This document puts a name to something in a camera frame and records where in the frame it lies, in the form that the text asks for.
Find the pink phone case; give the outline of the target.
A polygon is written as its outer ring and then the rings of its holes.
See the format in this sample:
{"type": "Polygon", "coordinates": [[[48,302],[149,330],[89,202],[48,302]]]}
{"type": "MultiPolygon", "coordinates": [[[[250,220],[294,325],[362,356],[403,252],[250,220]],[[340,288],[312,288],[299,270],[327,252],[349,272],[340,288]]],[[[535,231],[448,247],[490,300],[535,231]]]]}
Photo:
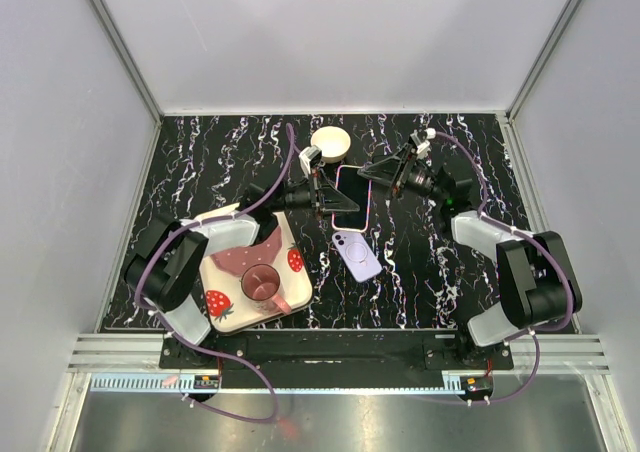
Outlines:
{"type": "Polygon", "coordinates": [[[338,213],[332,216],[335,230],[365,232],[369,225],[371,181],[359,174],[360,167],[341,165],[336,172],[337,190],[359,206],[355,212],[338,213]]]}

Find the lilac cased phone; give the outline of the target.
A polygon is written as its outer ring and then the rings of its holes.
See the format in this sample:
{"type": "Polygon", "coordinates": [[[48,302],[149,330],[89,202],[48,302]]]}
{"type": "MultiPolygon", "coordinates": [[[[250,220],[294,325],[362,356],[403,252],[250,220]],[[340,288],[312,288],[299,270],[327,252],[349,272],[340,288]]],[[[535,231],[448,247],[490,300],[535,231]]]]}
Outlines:
{"type": "Polygon", "coordinates": [[[382,272],[382,266],[361,233],[336,231],[332,242],[354,280],[364,283],[382,272]]]}

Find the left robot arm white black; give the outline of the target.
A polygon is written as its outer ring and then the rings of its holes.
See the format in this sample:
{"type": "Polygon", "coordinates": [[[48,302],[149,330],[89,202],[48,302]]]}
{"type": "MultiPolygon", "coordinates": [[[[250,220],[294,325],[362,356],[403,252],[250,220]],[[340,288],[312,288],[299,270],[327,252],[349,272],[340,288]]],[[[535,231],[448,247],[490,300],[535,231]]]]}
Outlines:
{"type": "Polygon", "coordinates": [[[191,295],[202,260],[262,244],[276,228],[275,214],[295,209],[323,217],[360,207],[316,165],[299,182],[286,183],[279,176],[268,189],[250,184],[236,209],[225,216],[182,221],[158,216],[136,243],[122,267],[122,279],[134,289],[138,307],[156,313],[165,329],[183,341],[181,356],[193,367],[208,366],[216,354],[216,344],[207,337],[210,320],[191,295]]]}

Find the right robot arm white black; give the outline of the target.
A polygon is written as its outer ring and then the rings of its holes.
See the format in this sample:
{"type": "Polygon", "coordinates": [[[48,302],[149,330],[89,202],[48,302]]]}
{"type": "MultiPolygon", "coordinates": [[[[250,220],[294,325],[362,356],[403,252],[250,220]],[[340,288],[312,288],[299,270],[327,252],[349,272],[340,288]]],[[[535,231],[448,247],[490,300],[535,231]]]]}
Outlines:
{"type": "Polygon", "coordinates": [[[457,362],[472,369],[488,359],[491,346],[524,334],[564,329],[581,309],[582,295],[558,233],[534,234],[487,215],[483,174],[456,179],[426,165],[431,140],[445,136],[435,130],[425,138],[413,134],[397,152],[365,165],[359,174],[386,187],[391,198],[409,190],[432,199],[443,232],[495,263],[499,302],[470,318],[466,336],[453,346],[457,362]]]}

